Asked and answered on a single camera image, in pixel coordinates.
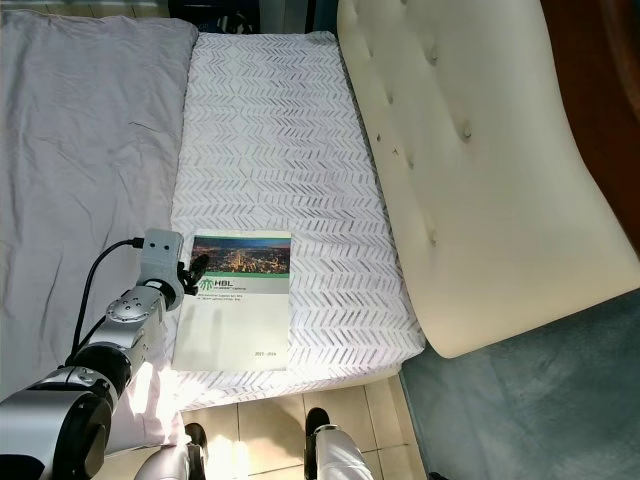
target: bed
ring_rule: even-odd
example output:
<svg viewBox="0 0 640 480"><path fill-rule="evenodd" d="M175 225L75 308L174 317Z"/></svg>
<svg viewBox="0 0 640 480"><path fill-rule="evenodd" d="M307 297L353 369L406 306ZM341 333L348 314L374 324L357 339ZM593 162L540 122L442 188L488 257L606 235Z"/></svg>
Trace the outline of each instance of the bed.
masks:
<svg viewBox="0 0 640 480"><path fill-rule="evenodd" d="M461 355L640 286L539 2L452 4L343 0L340 49L3 14L2 396L64 359L90 262L149 226L187 249L196 228L293 233L287 372L174 372L169 317L153 392L182 410L366 383L423 332ZM105 264L88 318L135 265Z"/></svg>
<svg viewBox="0 0 640 480"><path fill-rule="evenodd" d="M201 228L293 235L287 370L165 368L178 325L168 315L154 362L176 409L363 383L422 351L333 35L196 38L178 20L29 13L8 14L6 25L4 43L17 48L3 55L3 72L26 82L5 90L17 126L3 167L3 205L15 207L3 216L2 354L22 367L2 362L5 392L64 361L91 259L152 225L184 235L187 261ZM35 38L19 39L24 31ZM84 44L105 36L114 41L92 49L96 71ZM58 52L56 61L44 66L44 52ZM85 328L135 278L135 254L118 253L101 267ZM26 317L41 318L39 330L17 320Z"/></svg>

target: tiled floor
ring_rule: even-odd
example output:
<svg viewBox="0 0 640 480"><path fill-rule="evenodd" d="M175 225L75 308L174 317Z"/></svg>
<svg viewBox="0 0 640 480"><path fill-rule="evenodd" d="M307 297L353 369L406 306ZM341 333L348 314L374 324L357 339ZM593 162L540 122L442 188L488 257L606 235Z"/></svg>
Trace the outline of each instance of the tiled floor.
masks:
<svg viewBox="0 0 640 480"><path fill-rule="evenodd" d="M425 480L398 377L351 387L212 407L184 416L209 441L207 478L302 480L304 419L319 406L363 452L375 480ZM131 479L149 455L107 459L98 479Z"/></svg>

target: mattress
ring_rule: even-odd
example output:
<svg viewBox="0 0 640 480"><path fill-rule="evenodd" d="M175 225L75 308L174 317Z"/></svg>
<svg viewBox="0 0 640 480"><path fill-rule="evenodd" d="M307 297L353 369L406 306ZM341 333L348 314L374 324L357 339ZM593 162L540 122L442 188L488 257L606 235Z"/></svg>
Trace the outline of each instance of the mattress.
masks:
<svg viewBox="0 0 640 480"><path fill-rule="evenodd" d="M178 372L181 409L329 387L424 348L329 33L200 34L171 222L185 261L197 229L292 233L287 370ZM172 352L177 317L166 324Z"/></svg>

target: cream upholstered headboard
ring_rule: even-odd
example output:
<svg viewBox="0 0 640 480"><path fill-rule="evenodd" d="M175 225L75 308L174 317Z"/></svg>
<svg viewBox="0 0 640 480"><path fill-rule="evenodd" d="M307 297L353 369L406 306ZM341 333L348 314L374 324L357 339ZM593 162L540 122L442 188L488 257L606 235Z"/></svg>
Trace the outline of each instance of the cream upholstered headboard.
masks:
<svg viewBox="0 0 640 480"><path fill-rule="evenodd" d="M338 36L441 355L640 286L571 134L538 0L341 0Z"/></svg>

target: booklet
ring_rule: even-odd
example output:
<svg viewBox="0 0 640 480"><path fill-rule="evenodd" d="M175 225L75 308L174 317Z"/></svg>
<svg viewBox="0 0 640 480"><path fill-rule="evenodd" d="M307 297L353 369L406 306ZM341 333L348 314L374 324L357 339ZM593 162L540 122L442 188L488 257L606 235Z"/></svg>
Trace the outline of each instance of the booklet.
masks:
<svg viewBox="0 0 640 480"><path fill-rule="evenodd" d="M182 303L173 368L286 369L291 234L198 231L191 262L203 254L198 295Z"/></svg>

